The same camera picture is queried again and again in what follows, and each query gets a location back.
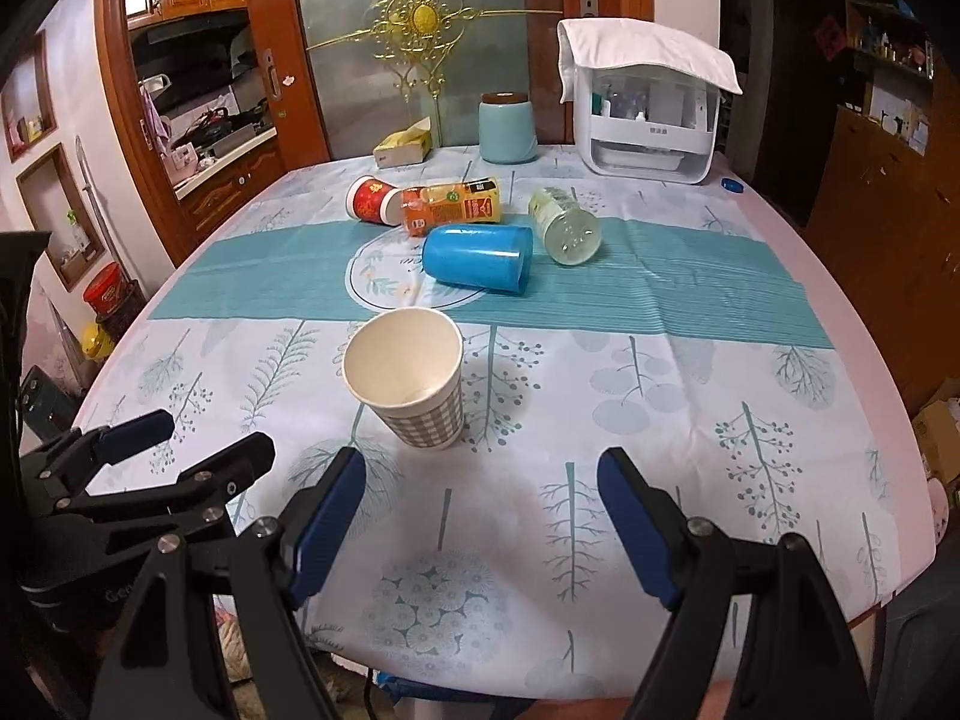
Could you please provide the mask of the wooden kitchen cabinet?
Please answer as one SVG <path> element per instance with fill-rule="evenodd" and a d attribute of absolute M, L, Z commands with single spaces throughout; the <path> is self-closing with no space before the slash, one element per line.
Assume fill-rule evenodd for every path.
<path fill-rule="evenodd" d="M 172 263 L 331 156 L 298 0 L 94 0 L 94 27 L 110 118 Z"/>

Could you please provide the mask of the patterned teal tablecloth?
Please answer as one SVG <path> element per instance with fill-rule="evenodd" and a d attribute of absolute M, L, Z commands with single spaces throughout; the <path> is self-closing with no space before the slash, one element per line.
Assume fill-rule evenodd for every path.
<path fill-rule="evenodd" d="M 163 408 L 171 439 L 94 489 L 169 483 L 245 434 L 274 466 L 229 504 L 278 514 L 338 449 L 368 488 L 302 628 L 397 676 L 491 695 L 622 697 L 667 614 L 597 493 L 620 447 L 682 511 L 728 535 L 804 535 L 841 608 L 884 605 L 935 555 L 928 482 L 882 356 L 794 229 L 754 192 L 597 176 L 566 146 L 496 171 L 512 223 L 537 188 L 601 220 L 579 266 L 532 261 L 523 294 L 439 286 L 420 245 L 360 223 L 366 158 L 291 172 L 172 275 L 83 403 L 83 427 Z M 343 382 L 353 333 L 424 305 L 459 325 L 466 426 L 402 444 Z"/>

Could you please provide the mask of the blue plastic cup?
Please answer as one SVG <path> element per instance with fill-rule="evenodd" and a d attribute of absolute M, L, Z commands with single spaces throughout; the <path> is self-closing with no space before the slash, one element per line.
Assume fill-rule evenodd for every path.
<path fill-rule="evenodd" d="M 430 277 L 459 288 L 523 294 L 534 234 L 509 224 L 448 224 L 433 229 L 421 247 Z"/>

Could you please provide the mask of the gold door ornament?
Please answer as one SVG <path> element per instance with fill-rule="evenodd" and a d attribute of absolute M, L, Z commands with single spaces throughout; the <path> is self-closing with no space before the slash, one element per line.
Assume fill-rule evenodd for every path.
<path fill-rule="evenodd" d="M 392 75 L 392 86 L 405 103 L 415 91 L 425 91 L 436 103 L 446 84 L 444 64 L 470 23 L 562 15 L 562 10 L 555 8 L 482 8 L 466 0 L 371 0 L 363 26 L 308 44 L 306 52 L 370 41 L 373 59 Z"/>

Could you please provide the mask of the white cloth cover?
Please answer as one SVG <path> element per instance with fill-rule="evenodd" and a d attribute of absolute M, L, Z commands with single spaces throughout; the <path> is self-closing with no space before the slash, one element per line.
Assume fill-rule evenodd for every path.
<path fill-rule="evenodd" d="M 578 70 L 662 67 L 740 94 L 731 57 L 699 37 L 654 21 L 565 18 L 556 25 L 560 103 L 571 103 Z"/>

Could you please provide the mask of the dark wooden shelf cabinet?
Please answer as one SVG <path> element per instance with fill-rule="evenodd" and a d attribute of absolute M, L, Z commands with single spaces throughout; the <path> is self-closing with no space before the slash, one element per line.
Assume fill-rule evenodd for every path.
<path fill-rule="evenodd" d="M 958 78 L 903 0 L 846 0 L 844 89 L 804 239 L 910 413 L 958 374 Z"/>

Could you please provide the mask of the white countertop appliance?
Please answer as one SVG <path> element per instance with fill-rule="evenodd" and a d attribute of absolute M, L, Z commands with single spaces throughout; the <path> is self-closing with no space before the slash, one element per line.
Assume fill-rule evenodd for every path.
<path fill-rule="evenodd" d="M 574 144 L 590 171 L 699 184 L 713 162 L 721 90 L 655 65 L 576 71 Z"/>

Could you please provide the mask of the clear green glass jar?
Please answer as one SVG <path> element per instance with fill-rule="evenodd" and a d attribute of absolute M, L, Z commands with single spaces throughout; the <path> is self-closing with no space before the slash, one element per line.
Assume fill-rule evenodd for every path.
<path fill-rule="evenodd" d="M 601 249 L 599 220 L 584 210 L 566 188 L 536 188 L 527 214 L 545 252 L 558 265 L 583 265 Z"/>

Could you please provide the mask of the small blue cap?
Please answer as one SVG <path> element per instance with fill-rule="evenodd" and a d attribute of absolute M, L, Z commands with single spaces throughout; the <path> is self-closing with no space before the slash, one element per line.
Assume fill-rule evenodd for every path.
<path fill-rule="evenodd" d="M 743 183 L 737 181 L 737 179 L 732 179 L 732 177 L 722 177 L 721 187 L 727 192 L 731 193 L 742 193 L 743 192 Z"/>

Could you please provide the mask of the red tin container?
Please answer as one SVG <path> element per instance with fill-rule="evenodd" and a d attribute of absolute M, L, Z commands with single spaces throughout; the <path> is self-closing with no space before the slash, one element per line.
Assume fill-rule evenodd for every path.
<path fill-rule="evenodd" d="M 124 300 L 127 289 L 124 269 L 117 262 L 110 262 L 88 283 L 83 291 L 83 301 L 94 310 L 96 316 L 109 316 Z"/>

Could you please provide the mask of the grey checkered paper cup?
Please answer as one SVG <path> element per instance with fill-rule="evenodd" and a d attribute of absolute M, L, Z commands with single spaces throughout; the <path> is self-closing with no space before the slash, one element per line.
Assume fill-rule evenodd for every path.
<path fill-rule="evenodd" d="M 446 449 L 464 431 L 464 339 L 436 309 L 400 307 L 368 320 L 343 353 L 350 394 L 409 447 Z"/>

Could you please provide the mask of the orange snack canister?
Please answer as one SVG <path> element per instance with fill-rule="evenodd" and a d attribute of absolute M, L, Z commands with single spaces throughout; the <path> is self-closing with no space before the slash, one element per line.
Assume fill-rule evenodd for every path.
<path fill-rule="evenodd" d="M 405 188 L 404 227 L 412 238 L 448 224 L 501 221 L 500 186 L 493 177 Z"/>

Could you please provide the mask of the teal ceramic canister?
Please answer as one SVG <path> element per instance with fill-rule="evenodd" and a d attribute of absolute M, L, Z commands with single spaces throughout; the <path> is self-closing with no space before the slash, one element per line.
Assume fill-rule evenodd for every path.
<path fill-rule="evenodd" d="M 523 164 L 537 158 L 534 107 L 526 93 L 483 93 L 478 105 L 478 144 L 487 163 Z"/>

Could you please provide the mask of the yellow tissue box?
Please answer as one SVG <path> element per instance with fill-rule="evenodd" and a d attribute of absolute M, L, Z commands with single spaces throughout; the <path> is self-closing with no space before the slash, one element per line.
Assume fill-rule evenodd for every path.
<path fill-rule="evenodd" d="M 431 117 L 423 117 L 405 130 L 382 138 L 373 149 L 373 158 L 379 169 L 389 169 L 423 163 L 432 149 Z"/>

